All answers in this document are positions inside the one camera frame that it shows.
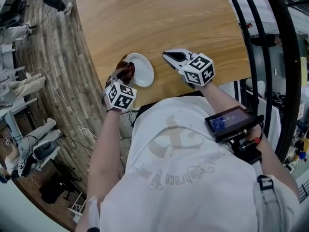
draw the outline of display screen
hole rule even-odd
[[[219,132],[231,126],[234,126],[248,118],[249,116],[245,112],[243,112],[240,109],[237,109],[234,111],[230,111],[220,117],[211,119],[209,122],[211,124],[213,131]]]

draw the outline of white cable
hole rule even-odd
[[[15,53],[16,59],[17,59],[17,61],[18,61],[18,63],[19,63],[19,66],[21,66],[20,61],[19,61],[19,59],[18,59],[18,57],[17,57],[17,55],[16,55],[16,52],[14,52],[14,53]],[[47,74],[47,72],[46,72],[45,69],[43,69],[42,67],[38,67],[38,68],[34,69],[34,71],[33,71],[32,73],[29,73],[29,74],[33,74],[33,73],[34,73],[36,70],[38,70],[38,69],[42,69],[43,71],[45,71],[45,73],[46,73],[46,75],[47,75],[47,78],[48,78],[48,80],[50,81],[50,84],[51,84],[52,88],[54,89],[54,91],[56,91],[57,95],[58,95],[59,98],[62,100],[62,102],[66,105],[66,107],[71,111],[71,113],[74,114],[74,116],[77,118],[77,120],[81,123],[81,126],[78,127],[78,129],[81,131],[81,133],[82,133],[82,134],[85,134],[85,130],[87,130],[87,131],[89,131],[89,133],[90,133],[91,135],[93,135],[95,138],[98,138],[98,137],[97,137],[96,135],[94,135],[88,128],[84,127],[82,121],[78,118],[78,116],[72,111],[72,109],[70,109],[70,107],[69,107],[69,106],[66,104],[66,102],[62,99],[62,97],[59,95],[58,91],[55,89],[55,87],[54,87],[52,81],[50,80],[49,75]]]

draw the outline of white plate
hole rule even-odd
[[[149,60],[139,53],[131,53],[126,62],[135,65],[134,83],[140,87],[148,87],[153,83],[155,73]]]

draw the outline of wooden table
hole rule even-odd
[[[249,77],[244,40],[228,0],[76,0],[101,85],[125,54],[140,53],[154,67],[154,82],[135,87],[134,106],[192,92],[162,58],[186,48],[214,61],[214,83]]]

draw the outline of wood plank flooring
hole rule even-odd
[[[65,4],[72,2],[76,5],[75,0],[63,1]],[[41,23],[46,18],[49,7],[42,0],[28,0],[27,3],[29,7],[25,12],[24,21],[30,20],[32,25]],[[35,126],[43,125],[47,118],[51,117],[57,122],[57,127],[63,134],[86,147],[93,148],[96,142],[95,137],[88,130],[85,130],[83,134],[79,127],[88,128],[98,136],[106,111],[100,105],[102,87],[88,52],[77,7],[73,8],[70,16],[64,16],[56,9],[51,9],[47,19],[34,29],[33,34],[21,42],[16,42],[15,45],[16,55],[20,64],[26,67],[27,72],[31,73],[36,68],[43,67],[50,77],[50,80],[46,77],[46,84],[42,90],[30,95],[31,98],[38,98],[37,102],[29,106]],[[36,70],[34,74],[37,73],[46,76],[42,69]],[[80,121],[60,100],[52,85]],[[122,115],[119,138],[130,137],[131,134],[132,128],[128,117]],[[77,182],[76,185],[86,194],[87,169],[89,169],[91,151],[79,144],[77,144],[77,149],[73,149],[68,138],[60,138],[58,143],[61,150],[55,159],[56,162],[75,168],[75,175],[82,178],[82,181]],[[121,145],[121,159],[125,164],[130,139],[121,140]],[[119,169],[122,176],[123,167],[120,162]],[[25,181],[20,181],[20,185],[28,190],[29,195],[33,196],[39,204],[42,202],[41,197],[30,186],[33,182],[38,189],[37,183],[40,181],[35,181],[35,179],[41,179],[41,175],[41,173],[33,173]],[[61,212],[57,214],[55,209],[46,206],[43,209],[73,229],[74,225],[68,222],[68,218],[63,217]]]

